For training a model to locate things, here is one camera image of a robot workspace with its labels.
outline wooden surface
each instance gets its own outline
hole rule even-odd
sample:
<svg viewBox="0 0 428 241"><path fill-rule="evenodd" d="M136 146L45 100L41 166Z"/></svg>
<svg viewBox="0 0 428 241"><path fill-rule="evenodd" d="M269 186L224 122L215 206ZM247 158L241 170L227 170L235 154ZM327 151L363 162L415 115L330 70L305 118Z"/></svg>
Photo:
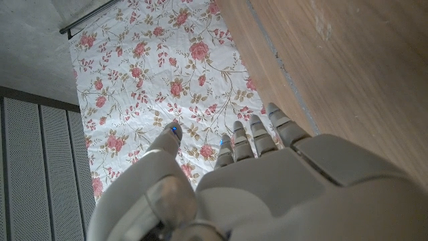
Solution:
<svg viewBox="0 0 428 241"><path fill-rule="evenodd" d="M245 0L217 2L250 75L257 76L262 100L283 108L299 104L290 101L285 78L260 66L273 65L275 56L265 50L267 41ZM427 188L427 2L250 2L320 132L386 157ZM284 95L271 92L284 87Z"/></svg>
<svg viewBox="0 0 428 241"><path fill-rule="evenodd" d="M222 11L222 16L227 23L234 22L234 24L227 24L227 26L233 32L234 41L239 43L237 46L239 53L244 60L245 66L247 66L250 76L257 84L257 92L263 103L276 103L290 118L298 120L299 125L313 135L314 132L304 111L288 86L286 77L278 67L276 59L265 42L264 36L254 21L252 14L249 11L240 11L242 3L246 8L245 1L217 1L217 3L221 7L226 3L227 7L231 8L228 11ZM240 16L234 18L234 16L227 14L234 14L235 12L239 12Z"/></svg>

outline concrete floor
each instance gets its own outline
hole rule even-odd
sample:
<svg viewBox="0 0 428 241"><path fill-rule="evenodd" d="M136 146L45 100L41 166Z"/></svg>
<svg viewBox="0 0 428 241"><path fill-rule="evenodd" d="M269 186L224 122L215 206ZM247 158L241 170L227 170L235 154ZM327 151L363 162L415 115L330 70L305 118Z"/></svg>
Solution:
<svg viewBox="0 0 428 241"><path fill-rule="evenodd" d="M0 0L0 86L78 104L59 30L107 1Z"/></svg>

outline radiator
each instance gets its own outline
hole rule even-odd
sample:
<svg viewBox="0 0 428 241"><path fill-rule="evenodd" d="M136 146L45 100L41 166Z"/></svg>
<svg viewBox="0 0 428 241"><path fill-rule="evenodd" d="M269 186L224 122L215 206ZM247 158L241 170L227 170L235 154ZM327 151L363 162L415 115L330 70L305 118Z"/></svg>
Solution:
<svg viewBox="0 0 428 241"><path fill-rule="evenodd" d="M0 107L0 240L84 240L95 207L80 113Z"/></svg>

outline robotic hand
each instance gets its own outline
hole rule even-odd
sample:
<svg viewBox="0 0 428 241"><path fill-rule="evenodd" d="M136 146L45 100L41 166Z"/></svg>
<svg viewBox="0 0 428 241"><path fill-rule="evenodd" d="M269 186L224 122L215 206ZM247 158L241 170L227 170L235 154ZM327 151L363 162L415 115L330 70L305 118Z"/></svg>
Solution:
<svg viewBox="0 0 428 241"><path fill-rule="evenodd" d="M267 107L285 149L258 116L255 159L240 122L223 136L215 170L192 190L167 125L106 190L88 240L428 240L428 197L388 161L332 135L311 137Z"/></svg>

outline white fabric with floral pattern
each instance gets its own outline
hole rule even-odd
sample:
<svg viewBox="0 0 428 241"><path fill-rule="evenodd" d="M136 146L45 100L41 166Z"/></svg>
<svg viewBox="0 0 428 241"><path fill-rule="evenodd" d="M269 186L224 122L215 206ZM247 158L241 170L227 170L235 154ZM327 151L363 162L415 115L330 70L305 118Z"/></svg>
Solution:
<svg viewBox="0 0 428 241"><path fill-rule="evenodd" d="M194 187L234 121L249 129L255 113L269 123L215 2L123 0L70 51L96 199L171 121L183 128L177 162Z"/></svg>

